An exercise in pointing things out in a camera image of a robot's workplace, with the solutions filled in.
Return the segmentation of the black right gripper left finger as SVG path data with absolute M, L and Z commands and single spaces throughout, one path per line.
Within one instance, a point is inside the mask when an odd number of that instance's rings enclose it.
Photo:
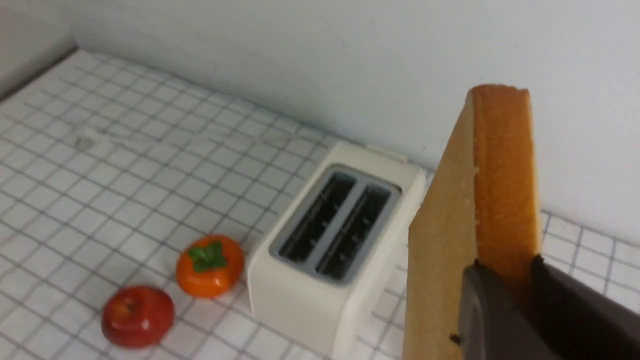
M 484 265 L 462 271 L 457 346 L 464 360 L 562 360 Z

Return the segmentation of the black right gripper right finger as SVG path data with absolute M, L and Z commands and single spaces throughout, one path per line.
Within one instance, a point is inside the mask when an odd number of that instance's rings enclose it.
M 638 360 L 639 314 L 541 255 L 530 265 L 537 332 L 562 360 Z

